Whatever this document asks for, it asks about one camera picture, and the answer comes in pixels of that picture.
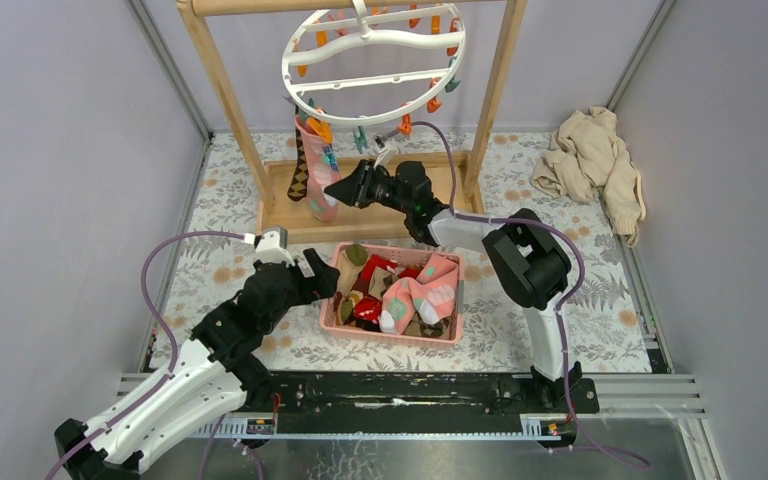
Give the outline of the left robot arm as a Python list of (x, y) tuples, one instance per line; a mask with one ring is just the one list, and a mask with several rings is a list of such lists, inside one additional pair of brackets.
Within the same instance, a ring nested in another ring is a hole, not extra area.
[(242, 289), (209, 312), (165, 366), (113, 406), (54, 433), (54, 472), (72, 479), (138, 479), (209, 421), (273, 400), (271, 374), (255, 357), (287, 312), (331, 298), (340, 272), (312, 249), (312, 273), (294, 259), (254, 264)]

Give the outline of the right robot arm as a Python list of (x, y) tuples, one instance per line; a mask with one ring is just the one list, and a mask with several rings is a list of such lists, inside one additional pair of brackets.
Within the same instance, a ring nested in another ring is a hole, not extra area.
[(522, 208), (507, 218), (465, 214), (435, 197), (430, 178), (416, 161), (395, 173), (363, 160), (326, 195), (356, 208), (380, 204), (404, 214), (410, 236), (425, 245), (457, 247), (488, 256), (503, 291), (525, 310), (532, 341), (535, 402), (557, 412), (573, 398), (580, 363), (568, 351), (565, 325), (554, 314), (568, 288), (571, 261), (538, 216)]

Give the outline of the red white patterned sock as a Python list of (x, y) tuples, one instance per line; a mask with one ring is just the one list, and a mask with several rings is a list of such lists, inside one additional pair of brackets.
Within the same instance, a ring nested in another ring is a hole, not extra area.
[(365, 296), (352, 309), (352, 317), (358, 325), (379, 326), (383, 302), (372, 296)]

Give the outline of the pink sock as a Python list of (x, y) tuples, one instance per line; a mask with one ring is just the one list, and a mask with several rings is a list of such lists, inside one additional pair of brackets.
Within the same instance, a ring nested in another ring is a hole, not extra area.
[(424, 325), (437, 325), (455, 311), (459, 265), (432, 255), (415, 277), (396, 280), (383, 294), (379, 327), (383, 333), (401, 335), (418, 315)]
[(299, 116), (296, 116), (295, 123), (300, 134), (308, 174), (305, 199), (317, 220), (330, 222), (337, 216), (338, 202), (327, 195), (324, 189), (341, 179), (336, 156), (331, 144), (321, 138), (312, 127), (303, 124)]

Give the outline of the plain red sock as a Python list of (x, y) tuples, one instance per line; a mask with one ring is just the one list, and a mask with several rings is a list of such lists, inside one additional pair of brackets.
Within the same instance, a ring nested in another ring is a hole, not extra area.
[(416, 278), (419, 272), (418, 265), (401, 265), (379, 255), (372, 255), (362, 268), (352, 289), (372, 296), (380, 296), (398, 279)]

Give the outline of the brown beige argyle sock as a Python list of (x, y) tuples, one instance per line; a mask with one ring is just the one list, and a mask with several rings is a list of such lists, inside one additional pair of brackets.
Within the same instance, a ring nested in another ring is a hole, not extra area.
[(287, 190), (287, 197), (293, 202), (300, 202), (307, 197), (309, 171), (305, 155), (303, 135), (299, 127), (300, 110), (294, 107), (294, 142), (296, 147), (296, 164)]

